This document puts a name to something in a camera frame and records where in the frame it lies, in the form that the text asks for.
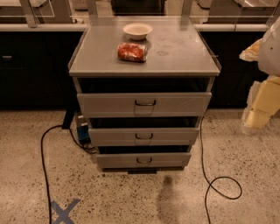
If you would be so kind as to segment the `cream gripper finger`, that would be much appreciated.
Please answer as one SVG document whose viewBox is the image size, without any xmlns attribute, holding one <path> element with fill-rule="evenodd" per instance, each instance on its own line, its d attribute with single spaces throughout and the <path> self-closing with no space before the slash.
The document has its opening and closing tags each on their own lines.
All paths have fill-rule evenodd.
<svg viewBox="0 0 280 224">
<path fill-rule="evenodd" d="M 247 107 L 241 117 L 241 131 L 244 134 L 255 134 L 279 110 L 280 77 L 270 75 L 263 82 L 255 81 L 249 90 Z"/>
<path fill-rule="evenodd" d="M 239 55 L 239 58 L 241 60 L 248 61 L 248 62 L 258 61 L 261 43 L 262 43 L 262 39 L 260 38 L 255 43 L 253 43 L 245 50 L 243 50 Z"/>
</svg>

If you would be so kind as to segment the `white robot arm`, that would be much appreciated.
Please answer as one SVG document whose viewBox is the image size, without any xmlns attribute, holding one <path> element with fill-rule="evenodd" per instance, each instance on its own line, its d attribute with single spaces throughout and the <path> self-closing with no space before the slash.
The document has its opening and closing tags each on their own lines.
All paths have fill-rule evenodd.
<svg viewBox="0 0 280 224">
<path fill-rule="evenodd" d="M 256 61 L 259 70 L 268 75 L 265 81 L 255 81 L 251 86 L 241 117 L 242 132 L 254 134 L 280 110 L 280 17 L 240 58 Z"/>
</svg>

